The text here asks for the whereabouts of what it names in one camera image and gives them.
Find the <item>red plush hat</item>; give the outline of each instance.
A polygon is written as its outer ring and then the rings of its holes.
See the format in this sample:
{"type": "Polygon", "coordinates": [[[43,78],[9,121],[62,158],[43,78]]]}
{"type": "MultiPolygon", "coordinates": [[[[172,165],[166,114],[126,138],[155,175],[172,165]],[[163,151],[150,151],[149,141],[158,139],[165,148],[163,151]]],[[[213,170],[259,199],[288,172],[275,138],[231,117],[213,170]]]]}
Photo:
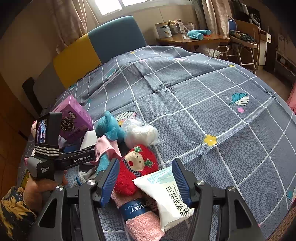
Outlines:
{"type": "Polygon", "coordinates": [[[114,190],[125,196],[132,196],[138,187],[132,180],[158,171],[155,155],[144,145],[137,145],[121,160],[114,190]]]}

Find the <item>metal bolt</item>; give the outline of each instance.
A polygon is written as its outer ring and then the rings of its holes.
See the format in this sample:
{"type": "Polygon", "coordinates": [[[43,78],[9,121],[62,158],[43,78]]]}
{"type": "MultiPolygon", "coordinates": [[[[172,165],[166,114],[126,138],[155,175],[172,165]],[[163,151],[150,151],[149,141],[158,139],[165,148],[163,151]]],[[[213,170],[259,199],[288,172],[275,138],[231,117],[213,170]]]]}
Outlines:
{"type": "Polygon", "coordinates": [[[63,190],[63,189],[64,189],[64,187],[63,187],[62,185],[59,185],[59,186],[56,187],[56,190],[57,190],[58,192],[60,192],[60,191],[63,190]]]}
{"type": "Polygon", "coordinates": [[[203,186],[205,184],[205,181],[204,180],[197,180],[196,184],[199,186],[203,186]]]}
{"type": "Polygon", "coordinates": [[[87,181],[87,184],[90,186],[94,185],[95,183],[96,183],[96,181],[94,179],[90,179],[87,181]]]}
{"type": "Polygon", "coordinates": [[[234,186],[229,186],[227,189],[230,192],[234,192],[235,191],[235,187],[234,186]]]}

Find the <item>blue plush toy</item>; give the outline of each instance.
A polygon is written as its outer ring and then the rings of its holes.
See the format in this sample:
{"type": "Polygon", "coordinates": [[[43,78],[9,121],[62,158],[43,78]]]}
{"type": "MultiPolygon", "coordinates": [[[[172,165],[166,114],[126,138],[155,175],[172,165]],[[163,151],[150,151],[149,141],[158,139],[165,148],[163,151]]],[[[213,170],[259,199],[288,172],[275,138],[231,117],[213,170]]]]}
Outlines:
{"type": "MultiPolygon", "coordinates": [[[[103,117],[101,117],[98,120],[98,124],[96,126],[96,136],[97,138],[105,135],[108,140],[117,142],[124,141],[124,131],[119,126],[117,120],[111,116],[109,111],[105,111],[105,114],[103,117]]],[[[104,153],[100,158],[100,163],[97,168],[97,173],[101,170],[107,169],[108,165],[110,163],[110,160],[108,159],[108,156],[106,153],[104,153]]]]}
{"type": "Polygon", "coordinates": [[[191,30],[187,33],[187,36],[191,39],[202,40],[204,35],[210,35],[210,30],[191,30]]]}

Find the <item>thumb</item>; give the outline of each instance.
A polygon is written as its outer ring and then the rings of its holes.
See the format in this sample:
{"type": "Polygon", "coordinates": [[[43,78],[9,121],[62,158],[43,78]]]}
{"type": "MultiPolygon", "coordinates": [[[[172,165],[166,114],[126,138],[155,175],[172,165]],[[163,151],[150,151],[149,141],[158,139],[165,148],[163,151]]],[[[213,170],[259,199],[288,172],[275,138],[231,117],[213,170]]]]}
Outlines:
{"type": "Polygon", "coordinates": [[[38,191],[46,192],[54,190],[59,184],[50,179],[41,179],[37,181],[38,191]]]}

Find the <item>finger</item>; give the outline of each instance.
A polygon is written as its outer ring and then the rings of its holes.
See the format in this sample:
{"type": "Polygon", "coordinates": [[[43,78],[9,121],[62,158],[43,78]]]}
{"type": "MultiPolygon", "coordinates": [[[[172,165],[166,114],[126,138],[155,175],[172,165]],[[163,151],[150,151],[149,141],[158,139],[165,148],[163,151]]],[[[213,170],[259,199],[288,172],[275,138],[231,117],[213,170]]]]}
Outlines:
{"type": "Polygon", "coordinates": [[[62,181],[62,185],[67,185],[68,184],[68,181],[65,177],[65,175],[63,176],[63,181],[62,181]]]}
{"type": "Polygon", "coordinates": [[[41,179],[36,182],[39,192],[54,190],[59,184],[50,179],[41,179]]]}

